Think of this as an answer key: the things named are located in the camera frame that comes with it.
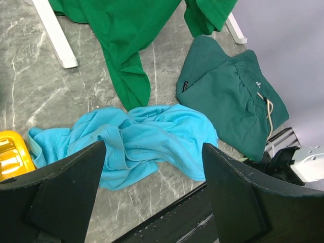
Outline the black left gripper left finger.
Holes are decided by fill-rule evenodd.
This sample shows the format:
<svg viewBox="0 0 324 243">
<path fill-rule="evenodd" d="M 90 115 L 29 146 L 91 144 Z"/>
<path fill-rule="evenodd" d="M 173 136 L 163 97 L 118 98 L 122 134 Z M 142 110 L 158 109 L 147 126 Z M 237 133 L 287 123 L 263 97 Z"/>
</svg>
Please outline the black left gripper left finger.
<svg viewBox="0 0 324 243">
<path fill-rule="evenodd" d="M 84 242 L 106 154 L 103 141 L 1 182 L 1 242 Z"/>
</svg>

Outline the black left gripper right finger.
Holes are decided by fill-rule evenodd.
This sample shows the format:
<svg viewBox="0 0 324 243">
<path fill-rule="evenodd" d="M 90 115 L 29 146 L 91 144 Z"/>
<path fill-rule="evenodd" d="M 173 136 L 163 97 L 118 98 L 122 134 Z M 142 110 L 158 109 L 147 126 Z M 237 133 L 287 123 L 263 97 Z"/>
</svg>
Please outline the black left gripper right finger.
<svg viewBox="0 0 324 243">
<path fill-rule="evenodd" d="M 323 192 L 245 165 L 210 143 L 202 149 L 220 242 L 323 242 Z"/>
</svg>

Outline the light blue t shirt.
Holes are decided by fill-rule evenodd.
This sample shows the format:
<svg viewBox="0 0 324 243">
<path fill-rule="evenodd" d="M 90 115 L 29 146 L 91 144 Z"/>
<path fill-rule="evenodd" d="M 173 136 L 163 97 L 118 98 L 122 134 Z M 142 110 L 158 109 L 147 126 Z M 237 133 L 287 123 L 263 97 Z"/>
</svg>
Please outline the light blue t shirt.
<svg viewBox="0 0 324 243">
<path fill-rule="evenodd" d="M 106 107 L 83 115 L 71 128 L 31 128 L 28 145 L 36 167 L 66 158 L 90 144 L 106 146 L 100 186 L 119 190 L 137 183 L 169 162 L 194 181 L 204 181 L 204 143 L 218 135 L 202 113 L 182 106 L 138 107 L 124 112 Z"/>
</svg>

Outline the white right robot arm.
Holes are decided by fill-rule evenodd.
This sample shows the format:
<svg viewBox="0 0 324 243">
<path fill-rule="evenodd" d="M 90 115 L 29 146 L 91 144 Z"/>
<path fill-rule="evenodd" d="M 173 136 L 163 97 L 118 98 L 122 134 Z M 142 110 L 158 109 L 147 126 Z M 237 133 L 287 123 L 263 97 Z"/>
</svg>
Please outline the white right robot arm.
<svg viewBox="0 0 324 243">
<path fill-rule="evenodd" d="M 271 177 L 323 191 L 323 147 L 287 147 L 273 157 L 264 153 L 261 162 L 248 163 Z"/>
</svg>

